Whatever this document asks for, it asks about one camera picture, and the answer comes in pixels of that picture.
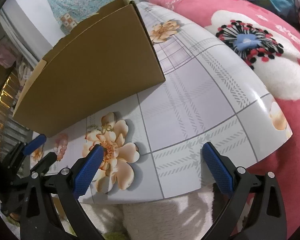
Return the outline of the gold outline butterfly charm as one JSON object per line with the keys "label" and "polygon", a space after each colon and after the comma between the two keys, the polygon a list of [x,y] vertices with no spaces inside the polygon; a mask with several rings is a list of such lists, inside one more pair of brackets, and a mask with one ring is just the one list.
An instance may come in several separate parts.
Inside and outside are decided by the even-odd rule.
{"label": "gold outline butterfly charm", "polygon": [[112,132],[112,131],[113,131],[113,126],[109,122],[102,124],[102,126],[101,126],[102,134],[106,134],[107,132]]}

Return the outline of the white fluffy rug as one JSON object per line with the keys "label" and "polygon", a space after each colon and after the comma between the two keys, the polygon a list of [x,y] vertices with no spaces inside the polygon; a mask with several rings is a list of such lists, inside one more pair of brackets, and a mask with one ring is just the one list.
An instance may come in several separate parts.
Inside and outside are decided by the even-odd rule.
{"label": "white fluffy rug", "polygon": [[82,204],[105,239],[201,239],[212,225],[213,187],[169,199],[136,203]]}

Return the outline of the brown cardboard box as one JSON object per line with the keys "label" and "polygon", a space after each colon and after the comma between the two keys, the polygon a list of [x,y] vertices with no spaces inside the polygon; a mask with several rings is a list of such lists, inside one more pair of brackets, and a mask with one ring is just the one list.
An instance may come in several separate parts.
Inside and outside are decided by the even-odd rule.
{"label": "brown cardboard box", "polygon": [[80,22],[39,61],[13,118],[52,137],[164,81],[138,7],[115,0]]}

